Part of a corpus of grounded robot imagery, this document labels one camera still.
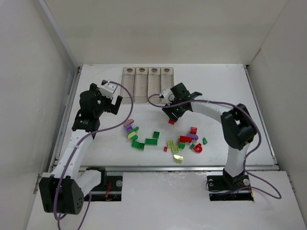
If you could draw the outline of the red ring lego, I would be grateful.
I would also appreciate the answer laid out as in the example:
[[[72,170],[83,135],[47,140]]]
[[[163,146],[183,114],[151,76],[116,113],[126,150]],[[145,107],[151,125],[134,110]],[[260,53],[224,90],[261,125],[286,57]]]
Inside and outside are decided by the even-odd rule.
[[[193,151],[194,151],[195,153],[197,153],[197,154],[201,153],[202,150],[203,150],[203,148],[202,148],[202,144],[201,144],[201,143],[199,143],[199,144],[197,144],[197,145],[195,145],[195,146],[193,147]]]

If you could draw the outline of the red large lego brick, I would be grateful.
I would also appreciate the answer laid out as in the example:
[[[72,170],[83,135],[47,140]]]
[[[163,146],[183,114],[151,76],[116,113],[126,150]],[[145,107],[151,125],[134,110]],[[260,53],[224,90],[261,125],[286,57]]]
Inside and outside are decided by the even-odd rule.
[[[182,143],[191,143],[192,142],[192,138],[191,137],[188,137],[188,136],[180,136],[179,137],[179,142],[182,142]]]

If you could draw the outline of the green square lego brick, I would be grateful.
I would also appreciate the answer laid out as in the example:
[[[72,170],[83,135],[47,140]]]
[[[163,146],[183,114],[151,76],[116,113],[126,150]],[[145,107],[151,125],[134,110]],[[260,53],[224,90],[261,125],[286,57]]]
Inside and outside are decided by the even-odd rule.
[[[138,148],[138,145],[139,145],[139,142],[138,141],[133,141],[132,142],[132,144],[131,144],[131,146],[133,147],[133,148]]]

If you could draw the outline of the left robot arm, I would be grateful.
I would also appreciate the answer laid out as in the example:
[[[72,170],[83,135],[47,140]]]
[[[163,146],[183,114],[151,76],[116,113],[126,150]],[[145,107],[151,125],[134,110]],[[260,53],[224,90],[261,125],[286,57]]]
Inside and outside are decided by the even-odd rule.
[[[79,168],[87,149],[94,141],[100,127],[102,113],[118,113],[122,97],[112,103],[119,84],[102,81],[101,86],[92,83],[89,90],[80,94],[78,110],[72,125],[68,146],[50,176],[39,182],[43,209],[46,213],[80,213],[84,198],[106,178],[103,168],[90,167],[82,176]]]

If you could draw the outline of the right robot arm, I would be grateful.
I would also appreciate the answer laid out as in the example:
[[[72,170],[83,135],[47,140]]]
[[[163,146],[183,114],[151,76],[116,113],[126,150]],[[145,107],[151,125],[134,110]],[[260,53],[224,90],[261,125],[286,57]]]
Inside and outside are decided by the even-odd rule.
[[[227,161],[223,175],[211,176],[208,179],[208,187],[214,192],[238,189],[239,184],[246,178],[244,166],[247,150],[257,134],[245,105],[240,103],[228,109],[227,103],[207,101],[200,92],[190,93],[183,83],[163,89],[160,98],[166,102],[163,112],[173,122],[186,111],[191,111],[221,124],[224,139],[228,144]]]

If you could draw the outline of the green long lego brick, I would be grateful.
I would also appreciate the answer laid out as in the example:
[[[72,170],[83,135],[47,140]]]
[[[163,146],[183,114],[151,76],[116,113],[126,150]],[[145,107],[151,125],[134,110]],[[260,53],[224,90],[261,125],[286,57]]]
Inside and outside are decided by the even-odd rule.
[[[146,138],[145,139],[145,145],[157,146],[158,145],[158,140],[154,139],[154,138]]]

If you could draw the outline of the lime square lego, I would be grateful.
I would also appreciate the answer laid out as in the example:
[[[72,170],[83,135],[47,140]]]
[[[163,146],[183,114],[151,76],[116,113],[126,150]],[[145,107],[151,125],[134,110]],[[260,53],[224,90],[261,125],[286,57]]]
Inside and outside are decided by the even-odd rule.
[[[167,141],[167,146],[168,146],[168,147],[174,146],[174,141],[173,141],[173,140],[168,140],[168,141]]]
[[[178,154],[179,153],[179,147],[178,146],[172,146],[171,151],[173,154]]]

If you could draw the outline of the red arch lego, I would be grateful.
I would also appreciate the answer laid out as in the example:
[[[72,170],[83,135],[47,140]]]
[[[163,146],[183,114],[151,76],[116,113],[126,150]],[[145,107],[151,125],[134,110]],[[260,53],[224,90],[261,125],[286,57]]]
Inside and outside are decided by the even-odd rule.
[[[197,128],[194,126],[190,127],[190,134],[196,135],[197,134]]]

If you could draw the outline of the purple lego brick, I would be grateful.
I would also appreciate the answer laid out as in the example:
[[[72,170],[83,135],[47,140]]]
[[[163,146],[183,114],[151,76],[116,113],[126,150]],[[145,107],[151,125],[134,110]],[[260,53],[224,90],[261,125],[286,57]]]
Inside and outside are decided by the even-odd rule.
[[[191,133],[187,134],[187,137],[192,138],[193,140],[198,140],[199,139],[198,135],[191,134]]]

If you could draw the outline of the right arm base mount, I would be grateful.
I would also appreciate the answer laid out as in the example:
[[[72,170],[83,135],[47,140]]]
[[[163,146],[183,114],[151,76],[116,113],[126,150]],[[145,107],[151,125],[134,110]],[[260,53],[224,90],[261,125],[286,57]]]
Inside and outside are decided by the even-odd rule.
[[[208,175],[206,189],[210,201],[254,201],[247,175],[233,184],[223,175]]]

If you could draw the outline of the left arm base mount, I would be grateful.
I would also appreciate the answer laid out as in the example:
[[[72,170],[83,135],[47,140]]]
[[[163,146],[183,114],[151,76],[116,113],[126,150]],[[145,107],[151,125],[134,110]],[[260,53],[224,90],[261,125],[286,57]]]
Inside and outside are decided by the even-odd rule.
[[[101,179],[98,175],[84,174],[76,182],[83,192],[85,201],[89,201],[90,193],[92,202],[121,201],[123,175],[107,174]]]

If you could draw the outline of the green small square lego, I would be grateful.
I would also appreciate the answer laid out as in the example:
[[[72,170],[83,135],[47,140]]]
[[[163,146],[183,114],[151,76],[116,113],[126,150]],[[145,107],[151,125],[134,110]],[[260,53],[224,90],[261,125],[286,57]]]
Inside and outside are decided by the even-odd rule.
[[[157,131],[154,131],[154,132],[153,132],[153,138],[159,139],[159,135],[160,135],[159,132],[157,132]]]

